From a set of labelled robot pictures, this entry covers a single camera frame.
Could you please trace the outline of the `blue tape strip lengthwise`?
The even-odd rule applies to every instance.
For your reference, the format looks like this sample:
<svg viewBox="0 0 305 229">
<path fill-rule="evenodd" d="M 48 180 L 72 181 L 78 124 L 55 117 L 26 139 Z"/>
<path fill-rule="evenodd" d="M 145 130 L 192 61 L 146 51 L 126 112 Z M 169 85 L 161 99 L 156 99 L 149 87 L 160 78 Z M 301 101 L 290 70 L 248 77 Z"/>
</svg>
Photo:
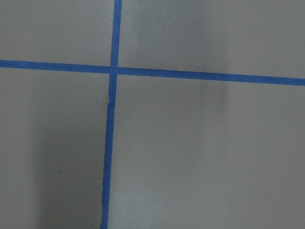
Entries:
<svg viewBox="0 0 305 229">
<path fill-rule="evenodd" d="M 101 229 L 108 228 L 108 218 L 109 218 L 112 146 L 113 146 L 113 132 L 114 132 L 117 75 L 118 75 L 121 13 L 122 13 L 122 1 L 116 0 L 114 2 L 114 12 L 113 12 L 113 22 L 112 22 L 112 45 L 111 45 L 110 75 L 109 75 L 109 87 L 108 87 L 109 100 L 107 106 L 105 154 L 104 154 L 104 167 L 103 167 L 103 179 L 102 179 L 102 220 L 100 224 Z"/>
</svg>

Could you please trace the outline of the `blue tape strip crosswise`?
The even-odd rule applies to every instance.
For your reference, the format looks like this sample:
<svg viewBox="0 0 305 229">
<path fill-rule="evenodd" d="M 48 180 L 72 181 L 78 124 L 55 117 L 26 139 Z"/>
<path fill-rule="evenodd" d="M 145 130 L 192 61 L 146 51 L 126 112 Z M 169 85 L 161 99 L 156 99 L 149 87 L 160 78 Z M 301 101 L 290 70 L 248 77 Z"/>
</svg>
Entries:
<svg viewBox="0 0 305 229">
<path fill-rule="evenodd" d="M 65 72 L 104 73 L 104 74 L 111 73 L 111 68 L 109 66 L 68 64 L 68 63 L 1 60 L 0 66 L 1 68 L 17 68 L 17 69 L 31 69 L 31 70 L 44 70 L 44 71 L 65 71 Z M 278 85 L 292 85 L 292 86 L 305 85 L 305 80 L 301 78 L 229 74 L 229 73 L 205 73 L 205 72 L 143 69 L 143 68 L 129 68 L 129 67 L 119 67 L 117 73 L 119 75 L 214 80 L 214 81 L 241 82 L 241 83 L 264 83 L 264 84 L 278 84 Z"/>
</svg>

